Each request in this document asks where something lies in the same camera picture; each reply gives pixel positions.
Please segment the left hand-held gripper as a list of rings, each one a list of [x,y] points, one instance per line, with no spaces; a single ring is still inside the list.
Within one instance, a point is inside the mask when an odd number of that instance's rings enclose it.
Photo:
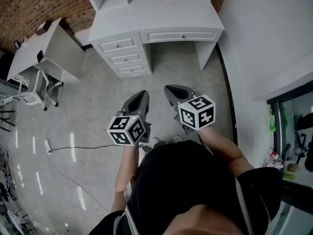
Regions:
[[[149,104],[149,93],[142,90],[129,98],[122,110],[111,118],[107,132],[116,145],[135,146],[139,142],[149,142],[151,124],[146,121]]]

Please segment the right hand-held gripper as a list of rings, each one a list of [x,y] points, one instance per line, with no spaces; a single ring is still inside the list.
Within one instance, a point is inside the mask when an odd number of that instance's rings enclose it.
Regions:
[[[178,106],[178,122],[186,135],[215,122],[216,103],[206,94],[197,96],[193,89],[182,85],[166,85],[164,94],[172,107]]]

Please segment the person's left forearm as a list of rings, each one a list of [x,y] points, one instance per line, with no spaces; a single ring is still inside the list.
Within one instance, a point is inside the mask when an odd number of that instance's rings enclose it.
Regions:
[[[136,174],[139,164],[139,146],[125,146],[120,167],[115,179],[115,193],[122,192]]]

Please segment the person's right forearm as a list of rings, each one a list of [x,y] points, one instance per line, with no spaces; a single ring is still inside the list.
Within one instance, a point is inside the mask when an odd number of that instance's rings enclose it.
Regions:
[[[204,143],[222,157],[229,166],[250,169],[251,166],[240,148],[231,140],[215,131],[211,126],[198,131]]]

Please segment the white desk with drawers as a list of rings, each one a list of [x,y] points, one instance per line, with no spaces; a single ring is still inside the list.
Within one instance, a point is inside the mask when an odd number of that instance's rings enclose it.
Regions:
[[[144,44],[140,35],[141,31],[150,30],[214,30],[222,34],[224,26],[211,0],[133,0],[128,6],[96,13],[88,42],[103,57],[110,54],[103,54],[97,46],[99,43],[135,37],[142,44],[142,48],[136,50],[145,51],[152,71],[150,47],[153,43]],[[192,42],[203,70],[217,41]]]

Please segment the person's left shoe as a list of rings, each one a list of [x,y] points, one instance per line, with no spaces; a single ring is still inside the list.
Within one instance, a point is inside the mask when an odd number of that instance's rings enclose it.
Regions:
[[[161,146],[163,146],[165,144],[166,144],[166,142],[165,141],[161,141],[159,138],[153,138],[153,140],[152,140],[153,149],[161,147]]]

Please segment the black floor edge strip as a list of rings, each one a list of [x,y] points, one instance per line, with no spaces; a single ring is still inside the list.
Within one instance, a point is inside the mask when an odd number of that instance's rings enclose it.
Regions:
[[[225,79],[227,95],[228,95],[228,99],[229,99],[231,123],[232,123],[232,132],[233,132],[233,140],[234,140],[234,143],[236,145],[238,145],[238,133],[237,133],[236,115],[235,115],[234,102],[233,102],[232,91],[231,91],[231,87],[230,87],[230,83],[229,83],[229,78],[228,78],[228,74],[227,74],[227,71],[226,71],[224,59],[223,59],[222,52],[221,52],[221,49],[219,47],[219,44],[216,44],[215,49],[217,51],[217,54],[218,54],[218,57],[219,57],[219,60],[220,60],[220,63],[221,63],[221,67],[222,67],[222,70],[223,70],[223,75],[224,75],[224,79]]]

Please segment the person's black shirt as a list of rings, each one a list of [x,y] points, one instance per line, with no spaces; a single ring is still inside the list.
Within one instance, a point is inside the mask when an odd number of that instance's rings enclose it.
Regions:
[[[223,162],[194,141],[166,144],[151,151],[136,173],[127,208],[108,214],[89,235],[162,235],[173,218],[206,205],[248,230],[236,184],[239,183],[254,235],[264,235],[281,203],[281,176],[273,167],[235,177]]]

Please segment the green bottle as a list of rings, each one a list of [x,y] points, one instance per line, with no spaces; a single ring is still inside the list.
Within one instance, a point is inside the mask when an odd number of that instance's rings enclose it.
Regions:
[[[275,132],[276,131],[275,115],[274,115],[274,112],[272,109],[270,109],[270,111],[269,111],[268,118],[269,118],[269,129],[270,129],[270,131]]]

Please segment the white office chair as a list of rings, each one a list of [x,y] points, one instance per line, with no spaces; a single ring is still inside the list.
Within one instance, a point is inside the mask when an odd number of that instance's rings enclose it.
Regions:
[[[50,101],[54,107],[59,106],[57,99],[52,98],[52,91],[55,88],[62,88],[64,83],[53,77],[49,78],[43,70],[35,72],[28,84],[27,91],[19,92],[16,95],[0,99],[0,106],[6,105],[13,101],[23,101],[26,106],[41,105],[44,111],[47,110],[47,103]]]

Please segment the red label bottle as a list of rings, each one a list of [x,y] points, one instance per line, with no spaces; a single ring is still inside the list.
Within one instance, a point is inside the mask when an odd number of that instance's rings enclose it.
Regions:
[[[273,162],[278,163],[282,161],[281,156],[276,151],[274,151],[273,148],[269,149],[268,156],[269,156],[269,159]]]

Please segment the black framed glass door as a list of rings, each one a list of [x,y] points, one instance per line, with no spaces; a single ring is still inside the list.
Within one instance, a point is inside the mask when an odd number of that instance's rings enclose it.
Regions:
[[[313,128],[295,129],[295,120],[313,113],[313,80],[267,100],[275,115],[274,150],[281,156],[283,202],[313,215],[313,172],[305,168]]]

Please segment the plain white side table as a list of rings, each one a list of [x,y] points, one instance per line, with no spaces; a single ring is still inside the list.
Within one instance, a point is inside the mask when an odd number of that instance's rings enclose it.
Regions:
[[[64,83],[78,81],[82,75],[85,52],[60,26],[61,18],[53,21],[43,35],[34,34],[15,53],[7,80],[25,75],[35,67]],[[43,60],[37,62],[42,50]]]

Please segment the brown and white box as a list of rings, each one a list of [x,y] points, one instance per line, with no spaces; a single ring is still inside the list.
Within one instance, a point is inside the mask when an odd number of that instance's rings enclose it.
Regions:
[[[36,30],[36,35],[40,36],[40,35],[45,34],[49,30],[50,25],[51,25],[51,22],[49,21],[46,21],[40,24]]]

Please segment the black stand legs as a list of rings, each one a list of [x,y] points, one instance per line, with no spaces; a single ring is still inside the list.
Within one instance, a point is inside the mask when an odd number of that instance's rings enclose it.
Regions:
[[[0,130],[16,131],[16,112],[14,110],[0,109]]]

